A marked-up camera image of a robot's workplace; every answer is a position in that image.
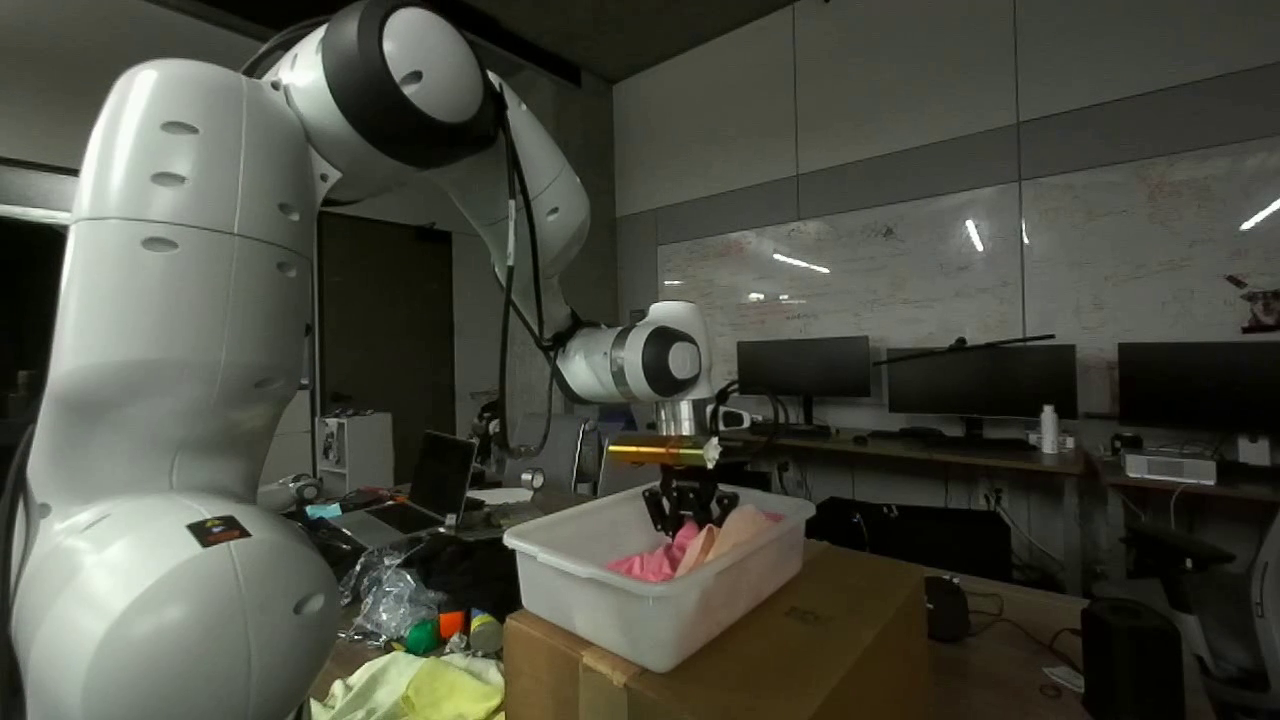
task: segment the white plastic bin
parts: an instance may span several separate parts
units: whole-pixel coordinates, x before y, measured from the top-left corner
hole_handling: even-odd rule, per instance
[[[806,565],[810,500],[751,487],[742,503],[775,511],[779,524],[672,585],[639,585],[608,565],[660,545],[646,487],[606,494],[503,532],[517,550],[524,606],[639,666],[670,671],[747,606],[787,585]]]

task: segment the cardboard box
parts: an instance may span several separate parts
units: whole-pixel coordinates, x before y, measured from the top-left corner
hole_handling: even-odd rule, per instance
[[[676,671],[507,616],[514,720],[901,720],[927,707],[919,573],[810,545],[806,573]]]

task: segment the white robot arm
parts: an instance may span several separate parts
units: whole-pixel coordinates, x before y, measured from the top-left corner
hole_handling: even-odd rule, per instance
[[[115,79],[0,549],[29,720],[282,720],[306,699],[335,630],[334,576],[253,494],[300,377],[315,212],[458,164],[500,126],[527,177],[563,385],[583,401],[705,392],[691,307],[567,322],[558,276],[583,238],[583,188],[426,3],[352,3],[263,79],[192,58]]]

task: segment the ceiling light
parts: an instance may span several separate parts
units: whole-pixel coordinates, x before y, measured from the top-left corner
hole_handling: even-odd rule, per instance
[[[773,259],[775,259],[775,264],[806,267],[806,273],[820,273],[820,276],[829,276],[829,273],[834,273],[829,264],[810,264],[810,259],[799,259],[799,256],[783,256],[783,252],[773,252]]]
[[[1253,228],[1262,228],[1267,215],[1278,215],[1280,212],[1280,195],[1267,204],[1267,207],[1262,207],[1262,212],[1253,212],[1244,222],[1240,222],[1240,230],[1253,230]]]
[[[0,215],[29,218],[29,222],[71,222],[71,212],[29,207],[29,204],[0,204]]]
[[[973,238],[975,252],[989,252],[985,230],[975,230],[975,218],[973,218],[973,215],[966,218],[966,230],[969,230],[969,238]]]

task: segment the ceiling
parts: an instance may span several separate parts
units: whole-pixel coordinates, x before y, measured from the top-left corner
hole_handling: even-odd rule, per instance
[[[347,0],[151,0],[249,36],[330,15]],[[751,25],[794,0],[441,0],[471,36],[558,76],[578,68],[608,84]]]

